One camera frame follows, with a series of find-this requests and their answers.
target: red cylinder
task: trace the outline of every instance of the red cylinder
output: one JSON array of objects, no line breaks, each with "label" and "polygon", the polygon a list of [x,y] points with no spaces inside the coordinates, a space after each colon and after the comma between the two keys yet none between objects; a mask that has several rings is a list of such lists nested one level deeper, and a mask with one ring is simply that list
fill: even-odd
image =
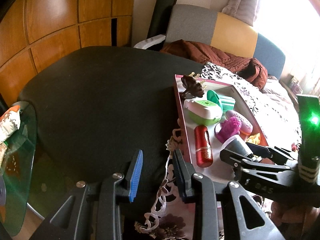
[{"label": "red cylinder", "polygon": [[196,161],[201,168],[207,168],[213,163],[212,149],[208,128],[198,125],[195,128]]}]

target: rust colored jacket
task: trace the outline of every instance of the rust colored jacket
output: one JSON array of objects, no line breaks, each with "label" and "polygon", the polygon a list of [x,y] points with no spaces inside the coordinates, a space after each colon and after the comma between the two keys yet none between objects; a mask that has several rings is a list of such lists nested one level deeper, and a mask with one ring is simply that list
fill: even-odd
[{"label": "rust colored jacket", "polygon": [[256,58],[238,57],[201,42],[174,41],[164,46],[161,52],[191,59],[201,64],[209,61],[225,67],[260,90],[267,82],[268,72]]}]

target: pink tray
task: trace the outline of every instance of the pink tray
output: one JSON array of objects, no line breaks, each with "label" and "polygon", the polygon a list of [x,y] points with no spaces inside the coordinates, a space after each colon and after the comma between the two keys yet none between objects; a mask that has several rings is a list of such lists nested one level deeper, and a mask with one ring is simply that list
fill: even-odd
[{"label": "pink tray", "polygon": [[[183,156],[186,162],[190,162],[195,167],[197,172],[201,172],[211,178],[214,181],[218,182],[228,182],[233,179],[233,170],[232,167],[220,160],[219,153],[222,146],[214,136],[214,127],[215,125],[209,126],[208,131],[210,135],[210,142],[213,151],[213,164],[208,168],[200,168],[196,165],[195,162],[195,145],[194,145],[194,128],[197,126],[189,116],[186,114],[186,110],[183,108],[183,101],[180,100],[179,92],[183,92],[185,89],[182,86],[181,82],[181,75],[175,75],[175,82],[174,82],[174,93],[176,97],[176,103],[178,108],[178,115],[180,119],[180,128],[181,128],[181,137],[182,137],[182,144],[183,144]],[[204,96],[203,99],[206,99],[206,92],[208,90],[215,90],[220,95],[230,96],[236,100],[235,110],[242,114],[245,118],[253,126],[252,134],[260,133],[261,135],[261,142],[260,145],[268,146],[266,138],[264,137],[260,126],[258,125],[254,115],[252,114],[251,110],[247,106],[246,102],[242,98],[241,94],[237,90],[236,87],[233,85],[218,82],[214,80],[205,80],[203,85],[207,85],[207,88],[204,89]]]}]

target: yellow headboard panel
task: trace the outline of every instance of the yellow headboard panel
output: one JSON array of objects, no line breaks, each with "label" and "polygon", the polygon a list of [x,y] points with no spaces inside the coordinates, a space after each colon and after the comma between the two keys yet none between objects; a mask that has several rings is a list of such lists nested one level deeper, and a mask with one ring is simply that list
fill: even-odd
[{"label": "yellow headboard panel", "polygon": [[253,57],[258,33],[246,23],[218,12],[211,46],[241,57]]}]

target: floral tablecloth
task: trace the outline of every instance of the floral tablecloth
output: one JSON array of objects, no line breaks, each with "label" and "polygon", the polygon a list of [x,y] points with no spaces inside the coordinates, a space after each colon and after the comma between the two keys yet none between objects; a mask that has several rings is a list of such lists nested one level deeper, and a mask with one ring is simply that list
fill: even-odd
[{"label": "floral tablecloth", "polygon": [[[236,86],[260,125],[269,146],[291,149],[292,143],[301,142],[298,114],[286,92],[272,89],[274,82],[270,81],[272,86],[267,83],[260,92],[257,87],[226,68],[209,62],[204,65],[200,78],[222,81]],[[170,154],[165,166],[165,177],[151,211],[145,214],[145,225],[135,223],[138,232],[149,234],[155,239],[188,240],[192,239],[193,235],[195,206],[182,202],[173,175],[172,153],[174,149],[181,148],[182,145],[179,132],[180,129],[173,130],[172,137],[166,144]],[[267,199],[260,203],[262,210],[267,215],[271,213],[271,203],[272,201]]]}]

